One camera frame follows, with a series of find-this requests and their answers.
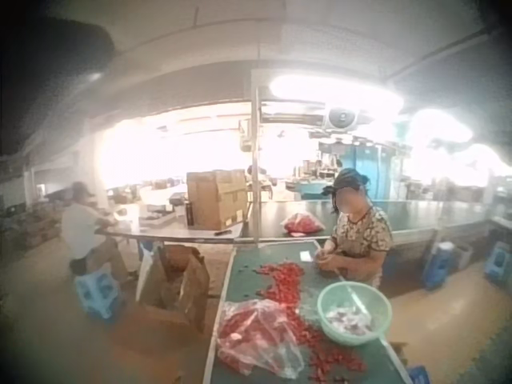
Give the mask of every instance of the black hair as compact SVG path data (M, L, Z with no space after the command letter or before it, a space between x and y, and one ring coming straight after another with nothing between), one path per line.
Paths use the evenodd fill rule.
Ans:
M370 182L368 176L360 174L354 168L345 168L341 170L332 186L326 186L322 194L331 197L333 203L333 212L339 214L339 209L336 206L336 192L341 188L352 188L353 190L360 190L364 188L365 194L368 195L367 185Z

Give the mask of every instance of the floor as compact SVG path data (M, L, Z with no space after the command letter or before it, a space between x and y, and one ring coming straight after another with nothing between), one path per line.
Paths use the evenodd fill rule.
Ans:
M38 382L201 382L204 361L231 246L201 245L211 275L205 334L148 319L129 302L113 325L83 313L60 239L31 250L1 271L6 313L22 356ZM122 243L129 269L138 258ZM510 320L512 299L482 276L482 264L454 274L435 292L416 290L393 298L389 339L406 342L411 365L427 367L432 383L454 382L485 342Z

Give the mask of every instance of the red plastic bag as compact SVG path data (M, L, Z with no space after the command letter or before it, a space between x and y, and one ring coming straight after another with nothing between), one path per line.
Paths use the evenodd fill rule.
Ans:
M217 336L218 357L248 375L260 366L297 378L304 361L285 310L271 300L227 302Z
M282 222L286 232L289 234L313 234L324 230L324 225L308 212L297 212Z

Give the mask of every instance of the cap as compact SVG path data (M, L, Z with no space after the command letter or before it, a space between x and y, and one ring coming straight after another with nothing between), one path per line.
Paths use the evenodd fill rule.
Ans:
M94 196L89 190L87 189L87 185L84 182L74 182L71 185L71 197L73 199L76 199L80 196L87 196L88 198Z
M345 168L341 170L332 186L326 186L323 189L322 194L324 196L328 196L330 194L335 193L336 190L340 190L341 188L352 188L354 190L359 190L361 186L365 186L368 184L368 177L364 174L360 174L354 168Z

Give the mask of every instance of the green plastic basin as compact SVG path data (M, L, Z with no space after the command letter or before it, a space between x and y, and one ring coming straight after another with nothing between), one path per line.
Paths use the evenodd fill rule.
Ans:
M359 346L384 336L390 328L393 311L389 300L372 286L360 282L336 282L318 296L318 313L324 333L345 346ZM340 332L326 318L336 307L357 307L371 316L372 331L362 336Z

